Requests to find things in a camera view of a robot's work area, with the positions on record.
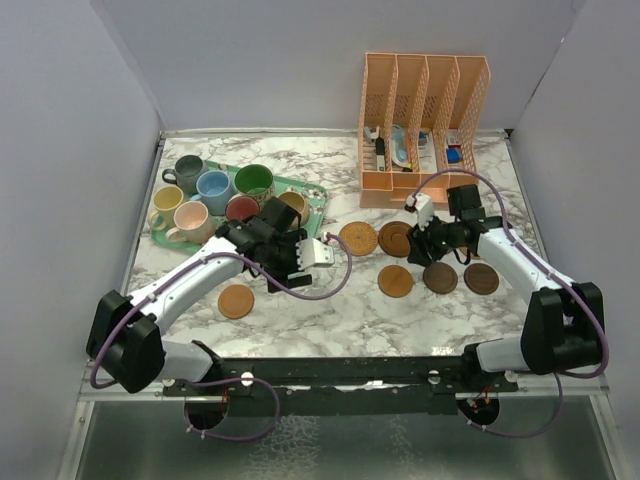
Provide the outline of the grooved brown wooden coaster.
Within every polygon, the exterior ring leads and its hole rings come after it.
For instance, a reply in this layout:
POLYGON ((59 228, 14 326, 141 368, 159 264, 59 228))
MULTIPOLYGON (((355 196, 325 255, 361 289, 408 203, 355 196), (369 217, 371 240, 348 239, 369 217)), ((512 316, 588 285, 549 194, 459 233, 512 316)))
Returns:
POLYGON ((378 234, 380 248, 390 256, 397 258, 407 257, 410 252, 407 234, 410 230, 411 226, 402 221, 386 223, 378 234))

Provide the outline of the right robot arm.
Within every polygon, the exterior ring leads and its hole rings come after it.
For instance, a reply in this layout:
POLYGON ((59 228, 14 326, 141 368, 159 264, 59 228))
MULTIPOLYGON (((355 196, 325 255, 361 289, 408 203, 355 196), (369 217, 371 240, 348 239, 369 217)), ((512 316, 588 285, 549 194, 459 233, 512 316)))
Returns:
POLYGON ((407 235, 409 262, 429 267, 464 247, 500 273, 528 304, 519 335, 466 348, 470 360, 459 367, 461 383, 481 391, 496 372, 544 375, 602 364, 606 349, 600 289, 559 273, 523 244, 502 216, 487 215, 476 186, 452 188, 448 194, 451 222, 435 214, 428 195, 407 197, 405 208, 416 215, 407 235))

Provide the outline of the woven rattan coaster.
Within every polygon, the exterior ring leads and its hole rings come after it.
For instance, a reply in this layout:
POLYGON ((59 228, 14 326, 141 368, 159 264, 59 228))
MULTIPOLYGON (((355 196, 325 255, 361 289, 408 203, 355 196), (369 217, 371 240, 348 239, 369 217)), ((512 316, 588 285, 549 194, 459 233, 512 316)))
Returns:
POLYGON ((354 256, 371 254, 378 245, 378 233, 368 223, 354 221, 346 224, 339 233, 339 237, 354 256))

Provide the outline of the pink red mug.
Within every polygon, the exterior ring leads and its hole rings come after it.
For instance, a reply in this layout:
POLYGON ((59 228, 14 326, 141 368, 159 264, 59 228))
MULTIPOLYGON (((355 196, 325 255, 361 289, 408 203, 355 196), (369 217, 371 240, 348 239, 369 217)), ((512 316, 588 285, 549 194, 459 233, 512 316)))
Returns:
POLYGON ((250 196, 234 196, 227 204, 225 217, 228 221, 244 221, 260 212, 257 201, 250 196))

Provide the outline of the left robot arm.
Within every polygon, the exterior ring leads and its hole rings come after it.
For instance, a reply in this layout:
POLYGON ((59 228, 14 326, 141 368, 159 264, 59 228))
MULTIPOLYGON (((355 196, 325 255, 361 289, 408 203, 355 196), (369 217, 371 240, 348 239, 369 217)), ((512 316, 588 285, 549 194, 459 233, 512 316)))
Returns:
POLYGON ((171 325, 220 284, 247 269, 259 272, 271 292, 310 284, 306 269, 332 256, 303 229, 300 214, 273 198, 246 221, 231 220, 189 259, 129 295, 111 291, 98 303, 86 351, 95 370, 137 393, 160 379, 186 380, 206 395, 220 385, 219 358, 198 341, 163 339, 171 325))

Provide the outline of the green floral mug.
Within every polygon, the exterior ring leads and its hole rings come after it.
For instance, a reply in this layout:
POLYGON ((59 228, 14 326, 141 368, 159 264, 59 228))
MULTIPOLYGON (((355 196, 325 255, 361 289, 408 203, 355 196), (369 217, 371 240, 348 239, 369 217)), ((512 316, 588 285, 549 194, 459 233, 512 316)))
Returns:
POLYGON ((273 173, 260 164, 241 168, 236 173, 234 184, 238 193, 253 198, 260 208, 266 205, 275 192, 273 173))

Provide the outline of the dark walnut coaster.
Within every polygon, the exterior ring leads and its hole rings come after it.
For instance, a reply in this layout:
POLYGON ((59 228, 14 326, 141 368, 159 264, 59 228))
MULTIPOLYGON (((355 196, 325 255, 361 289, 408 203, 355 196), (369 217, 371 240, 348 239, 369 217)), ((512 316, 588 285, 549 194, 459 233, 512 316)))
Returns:
POLYGON ((436 262, 423 272, 423 282, 432 292, 440 295, 452 293, 458 285, 458 275, 448 264, 436 262))
POLYGON ((467 287, 478 295, 491 295, 499 287, 497 272, 485 264, 471 264, 464 271, 464 282, 467 287))

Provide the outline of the light orange wooden coaster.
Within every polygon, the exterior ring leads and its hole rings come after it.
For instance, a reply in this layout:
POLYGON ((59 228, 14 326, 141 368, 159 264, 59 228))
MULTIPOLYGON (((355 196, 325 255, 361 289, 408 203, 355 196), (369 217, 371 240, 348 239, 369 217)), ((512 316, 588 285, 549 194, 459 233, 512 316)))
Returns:
POLYGON ((244 285, 230 285, 218 297, 220 313, 229 319, 240 319, 248 315, 254 307, 254 294, 244 285))

